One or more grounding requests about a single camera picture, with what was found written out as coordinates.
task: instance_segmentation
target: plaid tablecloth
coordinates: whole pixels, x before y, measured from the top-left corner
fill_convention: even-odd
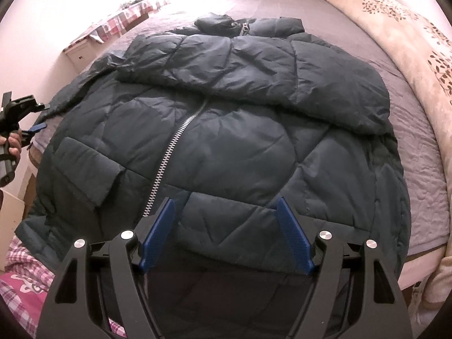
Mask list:
[[[0,296],[15,319],[33,337],[36,337],[39,316],[55,275],[36,260],[14,236],[5,265],[6,274],[0,276]],[[124,328],[110,320],[113,333],[126,338]]]
[[[127,26],[132,24],[140,16],[150,12],[158,12],[162,6],[169,3],[169,0],[156,1],[155,3],[151,3],[149,0],[143,0],[126,9],[119,10],[98,23],[91,25],[80,36],[73,40],[63,52],[67,52],[74,45],[82,42],[88,37],[99,43],[105,43],[111,36],[118,33],[125,33]]]

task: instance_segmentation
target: human hand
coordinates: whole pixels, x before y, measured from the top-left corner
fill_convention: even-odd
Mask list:
[[[10,144],[9,152],[16,157],[16,164],[19,164],[20,153],[22,152],[22,132],[19,130],[17,133],[12,132],[8,138]],[[6,138],[0,136],[0,145],[6,143]]]

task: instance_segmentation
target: metal zipper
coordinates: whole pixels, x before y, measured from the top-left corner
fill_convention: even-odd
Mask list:
[[[154,185],[152,186],[151,194],[149,195],[149,200],[146,204],[146,207],[144,209],[143,217],[149,216],[151,213],[152,205],[154,205],[155,196],[157,195],[157,191],[159,190],[160,183],[162,182],[163,174],[165,172],[166,166],[168,165],[168,162],[170,160],[171,154],[176,147],[177,142],[179,141],[180,137],[184,133],[185,129],[189,126],[191,121],[193,121],[195,118],[199,116],[199,114],[206,108],[208,99],[204,99],[204,102],[198,108],[198,110],[192,114],[189,118],[187,118],[184,123],[181,125],[181,127],[176,131],[176,133],[173,136],[173,139],[171,139],[168,148],[166,148],[165,155],[160,163],[159,171],[157,172],[157,176],[155,177]]]

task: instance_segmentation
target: silver screw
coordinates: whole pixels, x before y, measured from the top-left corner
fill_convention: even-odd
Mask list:
[[[124,231],[123,233],[121,233],[121,238],[123,240],[129,240],[133,237],[133,231]]]
[[[375,249],[377,247],[377,242],[375,242],[374,240],[367,240],[366,245],[371,249]]]
[[[331,237],[333,237],[333,235],[328,232],[328,231],[322,231],[319,233],[320,238],[324,239],[324,240],[330,240]]]
[[[83,247],[84,245],[85,245],[85,241],[82,240],[82,239],[76,240],[76,241],[74,242],[74,247],[75,247],[76,249],[79,249],[80,247]]]

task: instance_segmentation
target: jacket pocket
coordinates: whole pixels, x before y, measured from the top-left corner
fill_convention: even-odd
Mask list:
[[[93,210],[100,207],[115,179],[125,168],[75,139],[66,137],[54,154],[53,164],[71,188],[77,189]]]

